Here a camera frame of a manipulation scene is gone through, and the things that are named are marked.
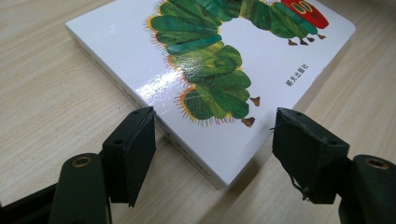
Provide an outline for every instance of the book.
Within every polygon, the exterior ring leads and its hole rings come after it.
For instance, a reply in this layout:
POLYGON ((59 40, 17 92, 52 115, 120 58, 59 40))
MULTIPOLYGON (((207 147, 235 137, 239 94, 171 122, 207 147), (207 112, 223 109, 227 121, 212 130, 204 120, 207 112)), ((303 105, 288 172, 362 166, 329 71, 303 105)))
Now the book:
POLYGON ((137 107, 154 107, 158 127, 217 189, 355 31, 314 0, 119 0, 66 28, 137 107))

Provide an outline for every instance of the green caterpillar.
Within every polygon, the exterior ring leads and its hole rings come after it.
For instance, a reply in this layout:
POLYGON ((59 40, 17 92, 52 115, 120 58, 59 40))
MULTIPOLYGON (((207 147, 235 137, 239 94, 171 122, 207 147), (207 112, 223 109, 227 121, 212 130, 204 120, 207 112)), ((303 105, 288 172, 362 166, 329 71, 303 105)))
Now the green caterpillar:
POLYGON ((225 45, 219 27, 226 21, 242 17, 259 29, 290 39, 318 35, 326 19, 305 1, 282 0, 266 5, 259 0, 168 0, 159 4, 159 14, 148 19, 148 27, 168 55, 168 62, 180 70, 189 87, 179 97, 184 114, 203 123, 241 119, 250 127, 254 118, 246 119, 248 99, 255 105, 260 97, 250 98, 251 81, 242 69, 238 50, 225 45))

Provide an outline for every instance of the wood grain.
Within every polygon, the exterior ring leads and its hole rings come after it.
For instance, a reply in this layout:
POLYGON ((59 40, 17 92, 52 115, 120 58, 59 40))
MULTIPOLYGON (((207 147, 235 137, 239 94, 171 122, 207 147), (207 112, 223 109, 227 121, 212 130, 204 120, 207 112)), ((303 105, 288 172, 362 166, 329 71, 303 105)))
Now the wood grain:
MULTIPOLYGON (((64 23, 107 0, 0 0, 0 201, 57 182, 68 158, 99 152, 135 107, 74 46, 64 23)), ((357 30, 306 115, 350 145, 396 163, 396 2, 322 0, 357 30)), ((115 223, 339 223, 335 205, 303 202, 271 139, 222 190, 157 132, 158 151, 135 208, 115 223)))

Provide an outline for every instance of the book cover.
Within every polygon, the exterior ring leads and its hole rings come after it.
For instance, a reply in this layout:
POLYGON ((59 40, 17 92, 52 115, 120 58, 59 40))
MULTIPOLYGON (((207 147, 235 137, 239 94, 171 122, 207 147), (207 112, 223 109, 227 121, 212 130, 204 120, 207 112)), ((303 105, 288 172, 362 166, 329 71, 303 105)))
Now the book cover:
POLYGON ((218 189, 355 31, 313 0, 119 0, 66 28, 218 189))

